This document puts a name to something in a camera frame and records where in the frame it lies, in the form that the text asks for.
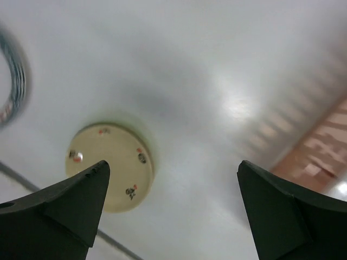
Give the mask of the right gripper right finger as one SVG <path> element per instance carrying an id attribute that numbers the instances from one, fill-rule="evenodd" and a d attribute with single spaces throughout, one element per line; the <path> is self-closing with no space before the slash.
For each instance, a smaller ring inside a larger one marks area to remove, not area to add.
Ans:
<path id="1" fill-rule="evenodd" d="M 245 160 L 237 179 L 259 259 L 346 259 L 345 201 Z"/>

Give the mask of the dark rimmed plate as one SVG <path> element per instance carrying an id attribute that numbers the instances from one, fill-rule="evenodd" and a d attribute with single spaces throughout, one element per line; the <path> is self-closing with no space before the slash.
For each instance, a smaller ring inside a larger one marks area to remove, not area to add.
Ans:
<path id="1" fill-rule="evenodd" d="M 8 127 L 26 109 L 31 94 L 31 67 L 18 37 L 1 23 L 1 54 L 9 68 L 10 93 L 1 105 L 1 129 Z"/>

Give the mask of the white pink dish rack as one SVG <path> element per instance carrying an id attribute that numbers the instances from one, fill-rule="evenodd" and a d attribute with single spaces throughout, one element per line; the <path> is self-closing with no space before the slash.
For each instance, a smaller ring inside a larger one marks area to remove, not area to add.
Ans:
<path id="1" fill-rule="evenodd" d="M 346 195 L 346 79 L 301 79 L 275 90 L 246 128 L 249 160 L 319 193 Z"/>

